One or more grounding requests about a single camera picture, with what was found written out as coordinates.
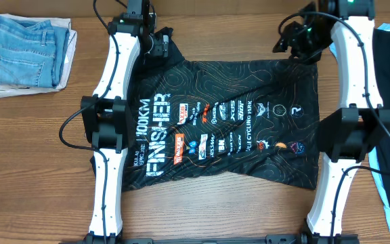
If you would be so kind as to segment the black cycling jersey orange lines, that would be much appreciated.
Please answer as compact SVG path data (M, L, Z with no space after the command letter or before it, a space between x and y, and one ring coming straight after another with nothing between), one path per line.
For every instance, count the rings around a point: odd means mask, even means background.
M189 61L170 43L166 58L139 56L127 87L124 191L225 172L316 187L316 65Z

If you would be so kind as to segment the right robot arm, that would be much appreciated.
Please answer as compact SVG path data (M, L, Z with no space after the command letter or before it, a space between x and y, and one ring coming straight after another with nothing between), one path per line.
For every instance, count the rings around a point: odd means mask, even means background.
M339 105L322 119L316 144L323 154L316 197L297 243L358 243L342 232L342 217L357 170L366 155L389 136L390 109L379 93L374 68L373 1L312 1L278 27L273 51L314 64L330 45L337 49Z

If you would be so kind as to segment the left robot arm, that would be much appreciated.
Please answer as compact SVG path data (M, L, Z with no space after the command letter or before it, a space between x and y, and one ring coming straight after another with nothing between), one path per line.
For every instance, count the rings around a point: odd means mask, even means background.
M168 38L155 37L156 13L148 0L129 1L127 11L105 25L108 57L92 96L81 100L85 134L93 150L93 216L83 243L121 243L121 193L135 126L127 102L133 68L141 55L166 57Z

